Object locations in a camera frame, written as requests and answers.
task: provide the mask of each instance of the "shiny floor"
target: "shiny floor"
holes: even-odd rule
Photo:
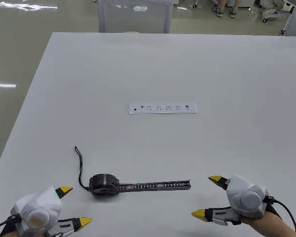
[[[262,24],[256,7],[240,9],[236,19],[227,14],[217,18],[211,13],[210,0],[200,0],[195,9],[180,0],[173,10],[170,32],[278,35],[285,21]],[[0,0],[0,156],[52,32],[98,32],[96,3]]]

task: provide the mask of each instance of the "human hand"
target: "human hand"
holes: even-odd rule
[[[242,217],[241,221],[265,237],[296,237],[295,231],[288,227],[280,217],[268,211],[261,219]]]
[[[18,235],[17,231],[14,231],[14,232],[10,232],[8,234],[5,234],[2,237],[19,237],[19,235]]]

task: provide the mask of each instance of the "power strip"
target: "power strip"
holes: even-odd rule
[[[129,103],[128,114],[196,114],[195,103]]]

